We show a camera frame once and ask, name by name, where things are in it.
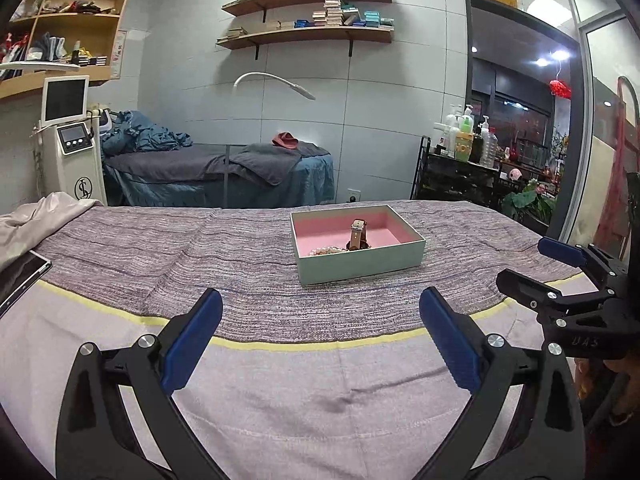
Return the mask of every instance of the bolt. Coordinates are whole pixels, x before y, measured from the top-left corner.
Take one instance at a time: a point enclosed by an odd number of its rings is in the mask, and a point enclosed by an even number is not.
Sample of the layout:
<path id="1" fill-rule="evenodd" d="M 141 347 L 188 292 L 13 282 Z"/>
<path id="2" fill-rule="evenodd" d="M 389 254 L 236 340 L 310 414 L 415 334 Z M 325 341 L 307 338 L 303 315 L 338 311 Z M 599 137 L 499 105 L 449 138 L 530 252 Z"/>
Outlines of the bolt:
<path id="1" fill-rule="evenodd" d="M 549 352 L 553 355 L 560 355 L 562 353 L 562 347 L 558 343 L 549 343 Z"/>
<path id="2" fill-rule="evenodd" d="M 494 348 L 504 346 L 504 338 L 501 335 L 490 334 L 486 341 L 489 343 L 489 346 L 493 346 Z"/>
<path id="3" fill-rule="evenodd" d="M 94 351 L 94 346 L 91 343 L 84 343 L 80 347 L 80 353 L 82 355 L 89 355 L 93 351 Z"/>
<path id="4" fill-rule="evenodd" d="M 156 336 L 154 336 L 153 334 L 146 334 L 138 339 L 138 346 L 142 348 L 149 348 L 150 346 L 153 346 L 155 342 Z"/>

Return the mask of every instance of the poster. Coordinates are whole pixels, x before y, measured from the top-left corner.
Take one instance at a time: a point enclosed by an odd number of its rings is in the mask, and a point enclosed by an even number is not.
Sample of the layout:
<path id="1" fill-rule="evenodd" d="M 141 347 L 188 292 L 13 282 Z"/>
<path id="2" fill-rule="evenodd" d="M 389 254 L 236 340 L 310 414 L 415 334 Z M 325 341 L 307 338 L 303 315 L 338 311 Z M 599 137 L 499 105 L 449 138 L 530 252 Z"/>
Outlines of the poster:
<path id="1" fill-rule="evenodd" d="M 116 39 L 113 43 L 113 52 L 111 53 L 111 79 L 120 79 L 122 56 L 124 55 L 124 42 L 126 39 L 126 30 L 119 30 L 116 33 Z"/>

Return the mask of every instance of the red lantern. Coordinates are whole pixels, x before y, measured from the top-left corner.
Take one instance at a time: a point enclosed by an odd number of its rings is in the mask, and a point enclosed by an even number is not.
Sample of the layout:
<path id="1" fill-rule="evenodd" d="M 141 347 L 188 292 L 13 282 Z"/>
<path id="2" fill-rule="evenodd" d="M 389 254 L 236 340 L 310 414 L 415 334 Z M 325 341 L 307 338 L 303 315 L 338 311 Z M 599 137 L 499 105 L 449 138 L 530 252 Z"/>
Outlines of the red lantern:
<path id="1" fill-rule="evenodd" d="M 564 81 L 558 81 L 558 79 L 554 79 L 551 83 L 549 83 L 549 88 L 551 88 L 551 93 L 553 95 L 564 97 L 565 99 L 571 99 L 571 89 Z"/>

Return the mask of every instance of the lamp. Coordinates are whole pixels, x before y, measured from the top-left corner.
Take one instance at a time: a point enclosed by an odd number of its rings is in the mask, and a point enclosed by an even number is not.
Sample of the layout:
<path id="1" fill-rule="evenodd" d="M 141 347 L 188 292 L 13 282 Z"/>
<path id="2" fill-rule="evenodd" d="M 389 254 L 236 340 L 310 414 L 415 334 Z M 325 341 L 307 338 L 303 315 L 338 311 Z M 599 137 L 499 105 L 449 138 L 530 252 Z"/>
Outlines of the lamp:
<path id="1" fill-rule="evenodd" d="M 298 92 L 300 95 L 306 97 L 307 99 L 311 99 L 312 101 L 316 100 L 316 97 L 311 92 L 309 92 L 308 90 L 302 88 L 302 86 L 296 85 L 295 83 L 292 83 L 291 81 L 287 81 L 286 79 L 283 79 L 283 78 L 278 77 L 276 75 L 267 74 L 266 72 L 247 72 L 246 74 L 242 74 L 238 79 L 236 79 L 236 82 L 234 83 L 233 94 L 236 94 L 236 89 L 238 88 L 238 83 L 241 82 L 242 79 L 244 79 L 248 75 L 263 75 L 265 77 L 270 77 L 271 79 L 276 79 L 276 80 L 284 83 L 285 85 L 287 85 L 292 90 Z"/>
<path id="2" fill-rule="evenodd" d="M 63 72 L 77 72 L 80 70 L 80 66 L 55 61 L 10 61 L 9 63 L 0 63 L 0 70 L 62 70 Z"/>

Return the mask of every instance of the control panel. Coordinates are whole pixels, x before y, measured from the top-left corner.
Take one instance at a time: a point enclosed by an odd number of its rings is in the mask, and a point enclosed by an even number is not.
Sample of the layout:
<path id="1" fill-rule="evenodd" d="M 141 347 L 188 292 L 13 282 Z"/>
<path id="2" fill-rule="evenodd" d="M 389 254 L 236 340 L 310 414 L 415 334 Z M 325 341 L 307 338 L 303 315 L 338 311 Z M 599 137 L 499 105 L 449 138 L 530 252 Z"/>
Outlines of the control panel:
<path id="1" fill-rule="evenodd" d="M 91 149 L 94 144 L 84 123 L 58 126 L 58 139 L 65 155 Z"/>

